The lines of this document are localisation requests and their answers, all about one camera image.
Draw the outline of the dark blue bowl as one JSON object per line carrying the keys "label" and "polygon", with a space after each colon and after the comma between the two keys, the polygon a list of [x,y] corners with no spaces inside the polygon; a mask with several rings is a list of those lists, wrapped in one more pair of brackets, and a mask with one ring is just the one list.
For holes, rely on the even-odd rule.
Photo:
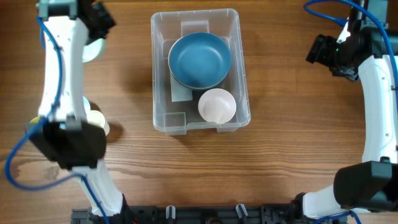
{"label": "dark blue bowl", "polygon": [[231,61],[227,44],[208,32],[181,37],[168,56],[171,75],[192,90],[207,90],[219,85],[226,78]]}
{"label": "dark blue bowl", "polygon": [[192,91],[207,91],[207,90],[214,89],[214,88],[224,88],[229,85],[229,80],[227,78],[225,78],[222,82],[217,83],[216,85],[206,87],[206,88],[196,88],[196,87],[188,86],[178,80],[176,80],[176,82],[178,84],[180,84],[181,86],[188,88],[189,90],[192,90]]}

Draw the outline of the pale green cup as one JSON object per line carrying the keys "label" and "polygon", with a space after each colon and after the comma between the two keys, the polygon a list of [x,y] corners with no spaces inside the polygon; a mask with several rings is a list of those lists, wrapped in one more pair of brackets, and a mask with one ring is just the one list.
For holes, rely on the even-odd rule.
{"label": "pale green cup", "polygon": [[110,131],[109,124],[104,115],[100,111],[90,110],[89,112],[86,113],[86,115],[89,124],[101,127],[106,136],[109,134]]}

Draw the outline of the pink white small bowl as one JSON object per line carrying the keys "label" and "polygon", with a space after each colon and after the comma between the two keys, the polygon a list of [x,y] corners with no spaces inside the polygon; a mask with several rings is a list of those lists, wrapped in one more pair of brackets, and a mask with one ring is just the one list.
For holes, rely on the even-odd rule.
{"label": "pink white small bowl", "polygon": [[233,95],[221,88],[204,92],[198,101],[199,114],[206,122],[225,124],[233,118],[236,110]]}

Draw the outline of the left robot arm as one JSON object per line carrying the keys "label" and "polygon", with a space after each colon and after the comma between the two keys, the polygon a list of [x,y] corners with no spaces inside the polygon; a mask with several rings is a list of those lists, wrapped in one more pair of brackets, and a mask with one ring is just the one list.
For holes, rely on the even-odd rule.
{"label": "left robot arm", "polygon": [[104,161],[106,131],[89,123],[83,102],[83,55],[102,43],[115,21],[102,2],[39,0],[45,39],[45,83],[39,127],[30,141],[50,161],[78,177],[98,223],[125,209]]}

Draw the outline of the mint green small bowl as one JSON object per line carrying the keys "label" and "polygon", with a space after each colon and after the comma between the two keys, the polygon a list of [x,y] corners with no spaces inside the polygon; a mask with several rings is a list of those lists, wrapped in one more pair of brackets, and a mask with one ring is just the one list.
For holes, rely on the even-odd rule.
{"label": "mint green small bowl", "polygon": [[106,48],[105,39],[97,39],[96,41],[84,46],[83,48],[83,63],[90,62],[98,58]]}

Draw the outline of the yellow cup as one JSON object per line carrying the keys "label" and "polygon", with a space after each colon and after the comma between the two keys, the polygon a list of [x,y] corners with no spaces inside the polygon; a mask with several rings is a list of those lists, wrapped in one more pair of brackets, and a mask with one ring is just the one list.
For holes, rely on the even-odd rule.
{"label": "yellow cup", "polygon": [[31,119],[29,123],[30,124],[37,124],[39,121],[40,121],[40,118],[39,117],[35,117],[35,118]]}

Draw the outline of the cream large bowl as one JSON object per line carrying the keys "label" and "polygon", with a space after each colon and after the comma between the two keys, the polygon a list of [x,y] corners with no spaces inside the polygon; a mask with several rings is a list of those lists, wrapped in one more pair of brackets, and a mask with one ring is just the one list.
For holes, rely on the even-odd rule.
{"label": "cream large bowl", "polygon": [[178,84],[191,90],[207,90],[223,82],[231,66],[231,60],[175,59],[169,61],[173,78]]}

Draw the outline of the light blue small bowl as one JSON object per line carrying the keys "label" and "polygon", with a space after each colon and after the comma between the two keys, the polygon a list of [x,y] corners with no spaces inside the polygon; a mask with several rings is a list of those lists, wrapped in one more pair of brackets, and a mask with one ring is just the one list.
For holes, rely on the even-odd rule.
{"label": "light blue small bowl", "polygon": [[83,106],[86,112],[91,110],[90,102],[85,97],[83,97]]}

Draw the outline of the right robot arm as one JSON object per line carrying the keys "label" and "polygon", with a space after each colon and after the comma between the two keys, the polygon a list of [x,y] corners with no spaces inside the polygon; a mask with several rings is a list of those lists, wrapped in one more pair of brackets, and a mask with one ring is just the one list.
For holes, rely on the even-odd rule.
{"label": "right robot arm", "polygon": [[387,1],[350,1],[334,18],[338,38],[319,35],[307,55],[336,77],[361,82],[366,137],[362,161],[340,169],[331,186],[298,195],[290,221],[314,223],[359,213],[397,211],[397,32],[389,30]]}

